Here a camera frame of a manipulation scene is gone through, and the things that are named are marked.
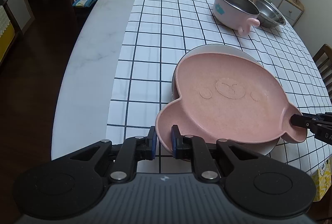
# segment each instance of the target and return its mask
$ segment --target metal bowl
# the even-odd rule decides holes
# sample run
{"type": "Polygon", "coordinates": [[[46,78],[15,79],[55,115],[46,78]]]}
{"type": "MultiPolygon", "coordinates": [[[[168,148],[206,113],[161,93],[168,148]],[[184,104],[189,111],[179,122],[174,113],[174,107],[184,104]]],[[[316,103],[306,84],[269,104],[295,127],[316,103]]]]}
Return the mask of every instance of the metal bowl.
{"type": "Polygon", "coordinates": [[[259,10],[257,19],[260,21],[261,26],[271,28],[277,25],[285,25],[286,20],[280,11],[266,0],[250,0],[259,10]]]}

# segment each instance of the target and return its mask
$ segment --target table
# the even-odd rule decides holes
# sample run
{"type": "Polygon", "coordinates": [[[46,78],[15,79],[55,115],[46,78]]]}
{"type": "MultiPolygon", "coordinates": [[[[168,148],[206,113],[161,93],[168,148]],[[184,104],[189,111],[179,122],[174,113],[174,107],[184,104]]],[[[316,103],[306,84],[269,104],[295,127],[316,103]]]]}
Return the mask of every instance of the table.
{"type": "MultiPolygon", "coordinates": [[[[275,29],[252,29],[248,37],[241,38],[214,20],[213,1],[98,0],[62,82],[52,158],[103,138],[116,144],[124,138],[145,136],[159,110],[171,101],[177,62],[202,44],[232,45],[253,56],[302,112],[331,110],[317,67],[289,23],[275,29]]],[[[270,156],[311,174],[331,150],[309,133],[301,144],[280,140],[270,156]]],[[[189,163],[172,158],[162,147],[157,152],[154,161],[139,162],[138,171],[190,171],[189,163]]]]}

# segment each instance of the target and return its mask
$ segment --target dark wooden floor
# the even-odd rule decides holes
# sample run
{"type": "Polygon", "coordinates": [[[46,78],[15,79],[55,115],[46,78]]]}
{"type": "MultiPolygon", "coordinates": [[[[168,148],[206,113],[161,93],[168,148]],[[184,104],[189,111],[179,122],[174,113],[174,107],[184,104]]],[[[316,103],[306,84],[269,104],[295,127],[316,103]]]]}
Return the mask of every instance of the dark wooden floor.
{"type": "Polygon", "coordinates": [[[55,107],[77,30],[65,0],[29,0],[35,21],[0,67],[0,223],[20,214],[14,179],[50,160],[55,107]]]}

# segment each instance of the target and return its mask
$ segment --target pink plate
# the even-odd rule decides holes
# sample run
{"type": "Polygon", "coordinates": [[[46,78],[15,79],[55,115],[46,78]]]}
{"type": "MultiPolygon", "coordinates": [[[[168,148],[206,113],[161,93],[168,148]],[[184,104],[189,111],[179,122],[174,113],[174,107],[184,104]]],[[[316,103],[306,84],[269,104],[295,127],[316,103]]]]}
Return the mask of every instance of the pink plate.
{"type": "Polygon", "coordinates": [[[180,98],[167,104],[156,119],[156,132],[172,151],[171,127],[207,143],[230,139],[258,144],[282,137],[303,142],[307,130],[290,117],[301,112],[289,103],[281,85],[259,64],[230,54],[201,53],[183,59],[175,82],[180,98]]]}

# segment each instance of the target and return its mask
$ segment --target jug handle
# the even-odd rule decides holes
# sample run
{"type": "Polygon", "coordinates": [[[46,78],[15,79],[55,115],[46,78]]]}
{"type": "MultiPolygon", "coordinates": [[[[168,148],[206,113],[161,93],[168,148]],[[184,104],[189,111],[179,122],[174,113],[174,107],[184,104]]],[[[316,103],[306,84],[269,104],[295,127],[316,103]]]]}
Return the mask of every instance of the jug handle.
{"type": "Polygon", "coordinates": [[[239,32],[240,36],[244,37],[246,35],[249,35],[251,26],[259,27],[259,25],[260,25],[259,20],[254,18],[248,18],[245,21],[244,25],[242,27],[240,26],[237,31],[239,32]]]}

